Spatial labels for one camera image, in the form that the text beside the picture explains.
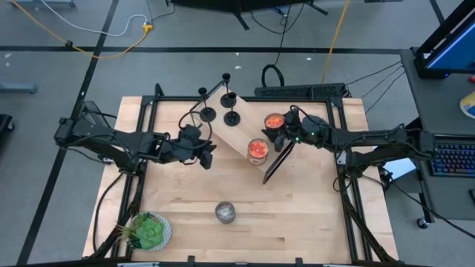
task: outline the orange jar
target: orange jar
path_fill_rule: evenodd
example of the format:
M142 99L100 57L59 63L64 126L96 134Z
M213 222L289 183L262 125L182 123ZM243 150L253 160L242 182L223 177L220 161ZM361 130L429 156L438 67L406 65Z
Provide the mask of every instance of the orange jar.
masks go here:
M276 130L284 125L284 115L280 113L271 113L266 116L264 124L267 130Z
M253 139L247 146L247 160L249 163L259 166L266 162L269 154L269 146L264 139Z

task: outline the plug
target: plug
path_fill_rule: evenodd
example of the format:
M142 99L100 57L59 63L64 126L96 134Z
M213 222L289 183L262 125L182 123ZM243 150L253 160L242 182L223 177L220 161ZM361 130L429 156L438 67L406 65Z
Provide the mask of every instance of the plug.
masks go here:
M147 23L147 24L144 24L142 28L145 33L148 33L154 29L154 26L152 24Z

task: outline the desk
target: desk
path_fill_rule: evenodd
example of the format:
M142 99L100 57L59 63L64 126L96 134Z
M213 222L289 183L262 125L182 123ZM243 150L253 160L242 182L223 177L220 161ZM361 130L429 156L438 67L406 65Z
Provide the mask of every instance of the desk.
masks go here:
M122 98L116 129L135 131L141 100ZM168 131L172 138L176 136L179 118L194 103L160 101L154 131ZM250 104L263 113L283 113L290 105ZM328 119L325 104L297 104L307 113ZM350 130L367 130L360 99L344 99L344 112ZM351 263L341 197L332 189L336 169L330 152L296 145L271 180L262 185L262 171L217 136L213 135L212 141L217 149L209 171L198 164L148 164L141 211L166 217L173 234L163 251L134 251L132 260L184 262L194 255L197 262L294 263L296 257L302 257L305 263ZM378 177L375 168L368 168L365 174ZM106 166L98 199L116 177L117 167ZM114 186L102 203L98 243L117 221L124 182L122 179ZM359 188L368 228L388 254L397 258L381 186L361 179ZM222 225L215 218L214 208L220 201L230 201L236 207L237 218L231 225ZM93 252L92 228L91 220L84 255ZM355 225L353 228L358 237L358 257L363 259L361 238Z
M403 50L401 58L419 112L419 119L411 124L436 135L475 136L475 121L464 115L459 107L460 100L475 90L468 81L470 75L451 74L443 80L420 79L413 63L413 52ZM469 189L475 188L475 179L433 177L426 162L419 163L417 175L422 179L421 190L410 192L419 193L423 203L447 219L475 220L475 205L468 194ZM427 212L425 219L433 223Z

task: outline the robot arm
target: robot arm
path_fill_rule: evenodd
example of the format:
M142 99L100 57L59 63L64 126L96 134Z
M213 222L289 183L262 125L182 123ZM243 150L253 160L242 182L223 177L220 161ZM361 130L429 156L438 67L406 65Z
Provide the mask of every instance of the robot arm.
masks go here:
M127 174L137 174L139 163L145 159L160 164L176 161L188 164L187 160L200 160L206 170L211 167L211 152L216 145L200 139L198 127L187 125L176 139L170 139L169 133L117 131L103 117L94 114L92 117L61 118L54 135L56 144L62 148L84 147L106 156Z
M333 153L341 153L339 164L353 177L361 177L370 165L378 165L391 160L410 158L429 160L436 151L433 134L422 130L404 129L399 125L393 130L350 132L332 128L323 119L305 113L300 120L297 106L291 106L289 112L283 114L284 123L279 128L262 130L275 150L280 151L284 140L325 148ZM346 152L348 148L360 146L377 146L369 153Z

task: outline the wooden table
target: wooden table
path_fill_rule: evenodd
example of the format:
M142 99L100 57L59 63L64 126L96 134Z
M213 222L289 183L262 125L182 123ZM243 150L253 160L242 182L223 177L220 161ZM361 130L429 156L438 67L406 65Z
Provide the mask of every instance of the wooden table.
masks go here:
M122 99L116 129L135 131L140 103L141 97ZM168 131L174 138L178 119L193 104L159 102L154 130ZM284 113L291 103L250 104L264 113ZM307 113L327 120L325 104L296 104ZM360 99L344 99L344 112L348 129L367 130ZM339 125L336 109L334 114ZM184 262L194 255L197 262L294 263L296 257L302 257L305 263L351 263L341 196L332 188L336 169L330 152L296 145L271 180L262 185L261 170L219 137L213 135L212 141L217 149L209 171L198 164L148 164L141 211L166 217L173 234L163 251L137 250L132 260ZM364 174L379 179L375 168L368 168ZM98 199L116 177L117 167L105 166ZM122 179L104 199L99 215L99 244L117 221L124 182ZM397 258L381 186L360 179L359 188L368 228L388 254ZM236 207L237 219L231 225L220 224L214 215L214 208L221 201L230 201ZM84 255L92 253L92 227L91 220ZM363 259L359 230L355 225L353 228L358 255Z

